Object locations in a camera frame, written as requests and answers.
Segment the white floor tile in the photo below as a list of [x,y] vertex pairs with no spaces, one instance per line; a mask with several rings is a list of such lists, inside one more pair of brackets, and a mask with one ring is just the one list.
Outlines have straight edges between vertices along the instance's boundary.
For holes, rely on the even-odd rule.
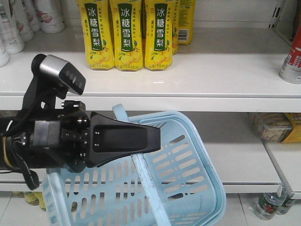
[[215,226],[247,226],[238,194],[227,194],[226,213]]
[[11,192],[0,192],[0,220],[8,206],[11,196]]
[[300,226],[301,201],[298,200],[285,215],[275,215],[271,220],[261,220],[253,213],[259,194],[240,194],[248,226]]
[[0,226],[48,226],[46,212],[39,206],[31,206],[24,198],[12,196],[0,220]]

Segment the white shelf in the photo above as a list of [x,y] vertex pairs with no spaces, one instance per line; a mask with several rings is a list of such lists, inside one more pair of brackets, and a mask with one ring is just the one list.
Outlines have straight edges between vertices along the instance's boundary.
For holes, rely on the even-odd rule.
[[301,144],[265,143],[269,156],[294,199],[301,199]]
[[193,43],[180,46],[163,72],[92,71],[80,26],[58,34],[38,32],[0,68],[0,109],[21,108],[32,79],[31,61],[44,53],[72,62],[86,77],[83,96],[68,98],[83,101],[87,110],[111,110],[122,103],[141,111],[301,112],[301,86],[278,76],[288,51],[269,29],[196,28]]
[[[276,192],[279,189],[281,180],[261,140],[250,130],[246,113],[185,114],[196,125],[227,193]],[[35,171],[42,181],[45,171]],[[0,176],[0,191],[21,188],[28,190],[22,175]]]

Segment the black cable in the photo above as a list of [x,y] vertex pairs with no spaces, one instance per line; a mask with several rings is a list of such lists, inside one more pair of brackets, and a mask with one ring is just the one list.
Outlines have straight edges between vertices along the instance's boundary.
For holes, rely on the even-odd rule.
[[57,93],[57,89],[55,88],[49,88],[47,90],[45,90],[44,92],[42,92],[39,96],[37,96],[37,98],[35,99],[35,101],[33,102],[33,104],[31,105],[31,107],[28,109],[28,111],[26,112],[25,116],[11,129],[0,133],[0,137],[8,137],[13,135],[14,133],[16,133],[20,127],[26,122],[26,120],[28,120],[28,118],[30,117],[31,113],[33,112],[34,108],[36,107],[36,105],[48,94],[50,94],[51,92],[53,92],[54,94]]

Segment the water bottle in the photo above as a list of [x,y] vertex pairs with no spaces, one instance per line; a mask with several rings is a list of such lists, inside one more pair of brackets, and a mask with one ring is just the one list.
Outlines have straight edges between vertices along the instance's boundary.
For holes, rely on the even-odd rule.
[[58,33],[65,28],[59,0],[34,0],[40,28],[45,33]]
[[5,47],[2,43],[2,38],[0,35],[0,67],[6,65],[9,61],[9,54],[8,52],[5,50]]
[[254,213],[261,220],[270,220],[276,214],[277,209],[286,199],[286,189],[283,188],[280,197],[277,193],[262,193],[254,208]]
[[290,196],[287,196],[283,204],[279,206],[279,208],[277,209],[276,214],[278,215],[286,214],[295,202],[296,199],[291,199]]
[[33,1],[32,0],[24,0],[24,4],[27,9],[28,20],[29,20],[30,26],[32,27],[33,32],[39,31],[40,30],[39,19],[38,19],[37,11],[34,7]]
[[24,42],[17,31],[16,25],[12,24],[7,16],[7,12],[10,11],[8,4],[3,5],[3,3],[8,3],[8,1],[0,0],[0,35],[6,51],[12,55],[24,49]]
[[33,31],[28,21],[27,10],[23,0],[9,0],[15,14],[17,29],[23,41],[33,39]]

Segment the light blue basket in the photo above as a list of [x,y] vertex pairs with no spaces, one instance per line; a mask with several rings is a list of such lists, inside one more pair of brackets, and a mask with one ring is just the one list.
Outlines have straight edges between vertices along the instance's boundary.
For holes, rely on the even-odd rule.
[[[118,120],[161,128],[159,151],[128,156],[81,173],[48,169],[42,188],[51,226],[212,226],[226,195],[203,142],[175,111]],[[75,211],[71,205],[77,203]]]

